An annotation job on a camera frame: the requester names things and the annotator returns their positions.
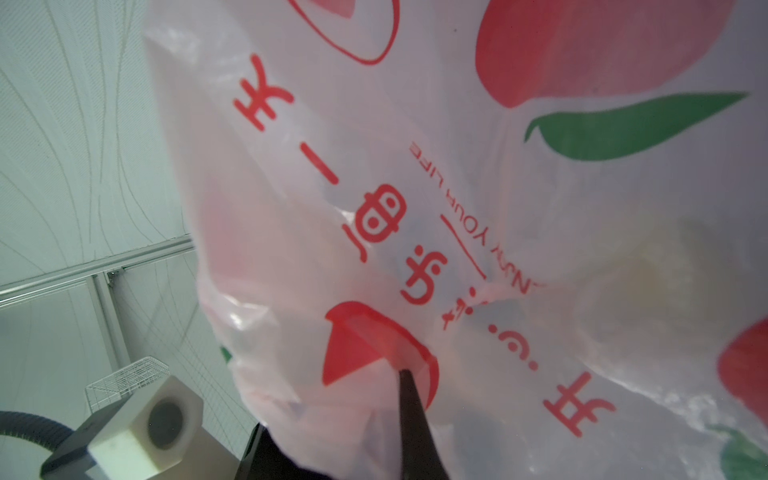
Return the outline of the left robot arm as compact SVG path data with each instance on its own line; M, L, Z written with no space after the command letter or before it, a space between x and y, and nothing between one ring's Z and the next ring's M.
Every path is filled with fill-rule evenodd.
M0 412L1 435L22 439L55 452L75 431L55 420L40 415Z

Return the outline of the pink printed plastic bag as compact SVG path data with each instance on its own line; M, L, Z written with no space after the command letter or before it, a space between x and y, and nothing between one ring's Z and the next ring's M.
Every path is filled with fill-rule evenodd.
M296 464L767 475L763 1L152 1L246 408Z

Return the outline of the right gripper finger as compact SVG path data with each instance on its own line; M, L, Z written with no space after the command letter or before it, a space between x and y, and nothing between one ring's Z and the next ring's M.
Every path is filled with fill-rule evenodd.
M398 372L401 478L448 480L448 473L434 444L413 374Z

